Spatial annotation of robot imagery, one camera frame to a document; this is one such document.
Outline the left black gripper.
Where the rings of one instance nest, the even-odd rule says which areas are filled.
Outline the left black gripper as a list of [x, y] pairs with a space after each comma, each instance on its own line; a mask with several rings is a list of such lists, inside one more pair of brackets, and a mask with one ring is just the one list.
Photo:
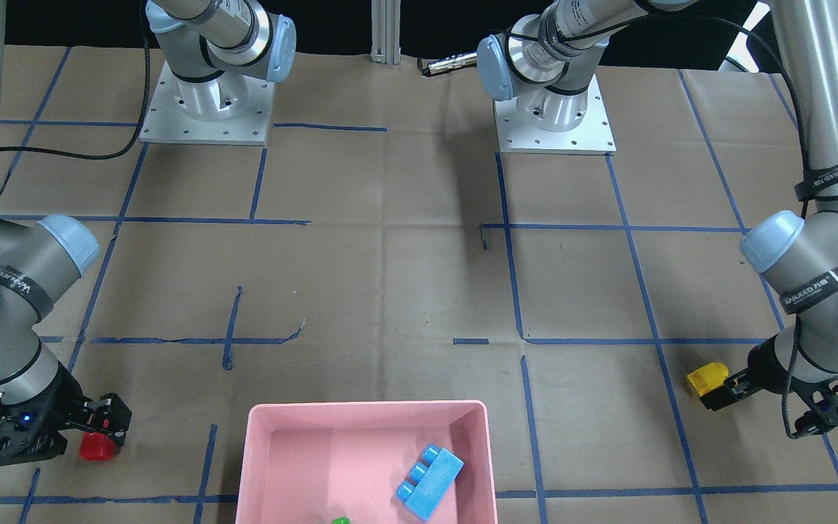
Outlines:
[[800, 332], [794, 331], [791, 357], [787, 365], [774, 352], [777, 338], [754, 347], [748, 355], [748, 367], [729, 375], [724, 386], [701, 396], [710, 411], [718, 411], [745, 400], [760, 391], [781, 395], [781, 413], [788, 438], [799, 439], [827, 434], [838, 427], [838, 377], [819, 382], [794, 377], [795, 365], [808, 358], [800, 343]]

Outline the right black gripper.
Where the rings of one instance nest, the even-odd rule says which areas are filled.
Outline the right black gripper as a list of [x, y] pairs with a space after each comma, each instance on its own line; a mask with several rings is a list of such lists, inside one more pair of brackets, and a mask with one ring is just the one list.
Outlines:
[[7, 405], [0, 396], [0, 467], [64, 454], [68, 430], [102, 432], [114, 445], [125, 445], [130, 421], [131, 410], [118, 394], [92, 400], [59, 365], [53, 381], [30, 400]]

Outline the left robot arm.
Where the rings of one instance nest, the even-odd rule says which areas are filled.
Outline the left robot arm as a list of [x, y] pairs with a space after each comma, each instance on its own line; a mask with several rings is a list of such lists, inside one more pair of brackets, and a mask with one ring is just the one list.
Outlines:
[[[578, 126], [579, 115], [548, 122], [552, 104], [586, 105], [586, 89], [612, 34], [642, 21], [689, 17], [687, 1], [555, 1], [480, 41], [475, 64], [495, 102], [518, 100], [532, 125], [548, 132]], [[739, 243], [749, 265], [778, 294], [794, 325], [754, 347], [748, 365], [709, 377], [689, 375], [706, 408], [719, 410], [759, 391], [781, 395], [787, 437], [838, 427], [838, 1], [771, 1], [777, 64], [791, 96], [802, 158], [795, 188], [815, 212], [784, 210]]]

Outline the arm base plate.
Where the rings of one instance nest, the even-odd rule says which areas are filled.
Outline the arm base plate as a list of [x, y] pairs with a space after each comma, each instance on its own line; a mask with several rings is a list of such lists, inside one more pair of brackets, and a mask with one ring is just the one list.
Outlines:
[[226, 72], [204, 83], [174, 76], [165, 63], [140, 139], [163, 145], [265, 146], [276, 85]]
[[541, 89], [496, 100], [493, 115], [502, 153], [608, 155], [618, 150], [596, 76], [575, 95]]

